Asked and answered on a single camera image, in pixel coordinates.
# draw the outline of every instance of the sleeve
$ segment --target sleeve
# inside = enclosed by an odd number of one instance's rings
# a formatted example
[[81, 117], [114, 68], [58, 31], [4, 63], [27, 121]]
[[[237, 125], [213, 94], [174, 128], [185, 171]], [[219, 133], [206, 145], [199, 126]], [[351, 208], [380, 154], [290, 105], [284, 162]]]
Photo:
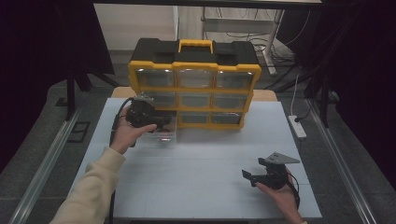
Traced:
[[51, 223], [104, 223], [124, 161], [120, 153], [105, 147], [99, 160], [88, 164]]

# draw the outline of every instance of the cable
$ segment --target cable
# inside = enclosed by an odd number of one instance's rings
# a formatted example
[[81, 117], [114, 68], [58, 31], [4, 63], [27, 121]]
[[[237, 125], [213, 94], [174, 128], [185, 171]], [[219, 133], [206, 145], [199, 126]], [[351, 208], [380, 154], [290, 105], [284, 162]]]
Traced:
[[241, 19], [244, 19], [244, 18], [246, 17], [246, 15], [247, 15], [247, 18], [248, 18], [248, 8], [247, 8], [247, 10], [245, 11], [245, 15], [244, 15]]
[[[253, 44], [253, 46], [255, 46], [255, 47], [257, 47], [257, 46], [264, 46], [264, 47], [266, 47], [266, 45], [264, 45], [264, 44], [254, 44], [253, 42], [252, 42], [252, 40], [262, 40], [262, 41], [268, 41], [267, 39], [264, 39], [264, 38], [250, 38], [248, 41], [250, 42], [250, 43], [252, 43]], [[289, 66], [292, 66], [292, 64], [289, 64], [289, 65], [282, 65], [282, 64], [280, 64], [280, 63], [294, 63], [294, 60], [292, 60], [292, 59], [288, 59], [288, 58], [284, 58], [284, 57], [280, 57], [280, 56], [274, 56], [274, 53], [272, 52], [272, 51], [270, 51], [270, 53], [271, 53], [271, 58], [273, 59], [273, 61], [275, 61], [275, 62], [277, 62], [277, 64], [276, 65], [271, 65], [271, 66], [268, 66], [268, 65], [262, 65], [262, 67], [289, 67]]]
[[298, 148], [298, 153], [299, 154], [301, 154], [301, 149], [303, 148], [303, 140], [304, 139], [300, 139], [300, 145], [299, 145], [299, 148]]
[[[256, 10], [256, 14], [254, 15], [254, 19], [253, 20], [256, 20], [256, 18], [257, 18], [257, 14], [259, 13], [259, 9], [257, 9]], [[220, 7], [216, 7], [216, 14], [218, 14], [218, 17], [219, 18], [223, 18], [223, 16], [222, 16], [222, 12], [221, 12], [221, 8]], [[256, 35], [266, 35], [266, 34], [255, 34], [255, 35], [251, 35], [251, 34], [247, 34], [247, 35], [230, 35], [229, 33], [225, 33], [227, 36], [229, 36], [229, 37], [232, 37], [232, 38], [247, 38], [247, 41], [248, 41], [248, 38], [249, 37], [251, 37], [251, 36], [256, 36]]]
[[312, 105], [309, 106], [308, 112], [306, 112], [306, 114], [305, 114], [303, 117], [301, 117], [301, 118], [296, 118], [294, 121], [300, 122], [302, 119], [306, 119], [306, 117], [308, 117], [308, 115], [309, 115], [309, 112], [311, 112], [311, 109], [312, 109]]
[[[110, 141], [109, 141], [109, 146], [111, 146], [111, 144], [113, 143], [113, 139], [114, 139], [114, 135], [116, 133], [116, 130], [118, 128], [119, 125], [119, 119], [125, 116], [121, 116], [121, 111], [122, 109], [125, 107], [125, 105], [132, 101], [134, 98], [128, 98], [126, 99], [120, 109], [119, 112], [117, 113], [117, 115], [114, 117], [114, 121], [113, 121], [113, 125], [111, 126], [111, 134], [110, 134]], [[114, 218], [114, 203], [116, 201], [116, 191], [114, 190], [114, 192], [111, 194], [111, 201], [110, 201], [110, 211], [108, 212], [108, 223], [109, 224], [113, 224], [113, 218]]]
[[288, 69], [288, 71], [286, 71], [286, 73], [284, 73], [284, 74], [282, 74], [281, 76], [279, 76], [279, 78], [278, 78], [276, 81], [274, 81], [271, 85], [265, 87], [264, 90], [268, 90], [268, 88], [273, 87], [276, 83], [278, 83], [280, 80], [282, 80], [282, 79], [294, 68], [295, 65], [296, 65], [296, 64], [292, 65], [292, 66]]
[[291, 114], [291, 115], [293, 115], [293, 103], [294, 103], [294, 97], [296, 96], [297, 84], [298, 84], [298, 77], [299, 77], [299, 76], [300, 76], [300, 74], [297, 75], [296, 83], [294, 84], [293, 99], [291, 100], [291, 104], [290, 104], [290, 114]]
[[341, 21], [341, 22], [332, 30], [332, 32], [331, 32], [329, 35], [327, 35], [327, 37], [326, 37], [325, 39], [323, 39], [320, 43], [318, 43], [318, 44], [315, 46], [315, 49], [313, 49], [313, 50], [311, 50], [310, 52], [306, 53], [305, 56], [302, 57], [299, 61], [304, 61], [304, 60], [307, 60], [307, 59], [310, 59], [310, 58], [311, 58], [311, 60], [313, 60], [319, 52], [322, 52], [322, 51], [323, 51], [322, 48], [323, 48], [324, 44], [325, 44], [326, 42], [328, 42], [328, 41], [337, 33], [337, 31], [342, 27], [342, 25], [343, 25], [345, 22], [347, 22], [347, 18], [345, 18], [343, 21]]
[[288, 173], [295, 181], [296, 181], [296, 185], [297, 185], [297, 193], [300, 193], [300, 185], [298, 184], [297, 178], [292, 175], [291, 173]]
[[272, 18], [270, 17], [270, 14], [268, 14], [268, 9], [265, 9], [265, 13], [267, 14], [268, 18], [270, 19], [270, 21], [272, 20]]
[[311, 15], [311, 11], [308, 11], [308, 15], [306, 16], [306, 20], [305, 20], [304, 26], [303, 26], [303, 28], [301, 29], [300, 33], [297, 34], [297, 36], [294, 37], [294, 38], [293, 38], [291, 41], [289, 41], [288, 43], [284, 44], [283, 46], [277, 47], [277, 48], [282, 48], [282, 47], [287, 46], [288, 44], [292, 43], [294, 40], [296, 40], [296, 39], [300, 36], [300, 34], [303, 32], [303, 30], [304, 30], [306, 24], [308, 23], [309, 15]]

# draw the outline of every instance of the hand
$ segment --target hand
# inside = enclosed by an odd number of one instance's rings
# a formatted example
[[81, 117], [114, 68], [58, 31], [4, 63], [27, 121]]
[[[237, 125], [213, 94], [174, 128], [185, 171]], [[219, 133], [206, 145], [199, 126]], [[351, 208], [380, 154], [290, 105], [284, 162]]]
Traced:
[[256, 183], [256, 187], [272, 198], [277, 209], [279, 209], [290, 224], [301, 224], [304, 222], [298, 212], [293, 192], [289, 186], [285, 185], [282, 189], [270, 189], [262, 183]]
[[156, 124], [150, 124], [141, 128], [133, 127], [125, 119], [127, 111], [128, 107], [123, 108], [120, 113], [118, 127], [116, 133], [114, 134], [113, 143], [110, 146], [114, 150], [118, 151], [121, 155], [123, 155], [128, 147], [135, 143], [137, 138], [143, 133], [154, 131], [157, 128]]

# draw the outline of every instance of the black mechanical part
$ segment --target black mechanical part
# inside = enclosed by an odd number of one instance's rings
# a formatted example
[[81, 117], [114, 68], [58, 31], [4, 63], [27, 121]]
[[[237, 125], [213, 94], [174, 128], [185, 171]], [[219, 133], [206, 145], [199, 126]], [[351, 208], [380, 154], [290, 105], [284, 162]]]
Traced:
[[267, 171], [266, 175], [252, 175], [242, 170], [242, 176], [250, 181], [251, 187], [253, 188], [256, 187], [256, 183], [262, 183], [270, 189], [282, 189], [285, 185], [288, 185], [291, 188], [298, 208], [300, 206], [299, 192], [289, 181], [290, 174], [286, 169], [286, 165], [273, 160], [274, 156], [277, 157], [278, 155], [280, 154], [275, 153], [268, 159], [259, 158], [259, 164], [265, 166], [265, 170]]
[[141, 128], [149, 124], [157, 124], [157, 129], [163, 129], [164, 125], [170, 124], [172, 117], [161, 116], [155, 107], [145, 101], [132, 101], [127, 111], [126, 120], [134, 127]]

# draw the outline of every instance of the power strip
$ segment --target power strip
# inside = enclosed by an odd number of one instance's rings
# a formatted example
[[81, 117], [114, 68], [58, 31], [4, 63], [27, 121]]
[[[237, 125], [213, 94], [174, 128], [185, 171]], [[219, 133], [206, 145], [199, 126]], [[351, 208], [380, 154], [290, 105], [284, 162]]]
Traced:
[[306, 138], [306, 133], [304, 131], [303, 126], [301, 125], [300, 122], [296, 122], [294, 121], [295, 119], [297, 119], [297, 116], [295, 115], [290, 115], [288, 116], [289, 118], [289, 122], [291, 124], [291, 127], [294, 130], [294, 133], [296, 134], [298, 139], [305, 139]]

